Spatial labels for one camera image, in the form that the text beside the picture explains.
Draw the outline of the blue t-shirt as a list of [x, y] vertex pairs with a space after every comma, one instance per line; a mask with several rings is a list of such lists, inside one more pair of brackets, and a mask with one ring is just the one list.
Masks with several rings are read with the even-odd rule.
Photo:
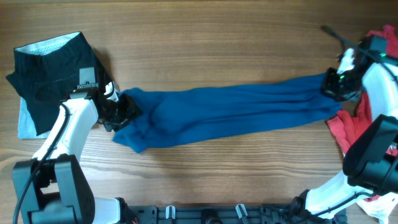
[[140, 153], [328, 119], [341, 105], [321, 93], [324, 77], [185, 91], [125, 90], [122, 95], [130, 96], [142, 114], [116, 132], [113, 141]]

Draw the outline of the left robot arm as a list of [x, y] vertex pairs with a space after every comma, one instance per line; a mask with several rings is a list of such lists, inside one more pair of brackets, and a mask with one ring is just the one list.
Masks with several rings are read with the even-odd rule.
[[79, 71], [79, 83], [57, 102], [58, 118], [42, 147], [17, 162], [12, 179], [17, 203], [12, 221], [24, 223], [138, 223], [122, 198], [96, 198], [80, 167], [80, 157], [95, 124], [117, 132], [142, 114], [127, 95], [106, 89], [95, 67]]

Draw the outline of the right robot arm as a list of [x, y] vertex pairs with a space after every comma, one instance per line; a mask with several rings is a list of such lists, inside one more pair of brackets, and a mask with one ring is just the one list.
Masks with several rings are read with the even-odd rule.
[[344, 53], [330, 69], [322, 92], [346, 100], [359, 90], [368, 95], [371, 124], [344, 153], [343, 169], [322, 186], [304, 191], [289, 207], [291, 223], [333, 223], [354, 203], [380, 223], [397, 205], [397, 57], [387, 53], [387, 40], [366, 37], [354, 44], [338, 34]]

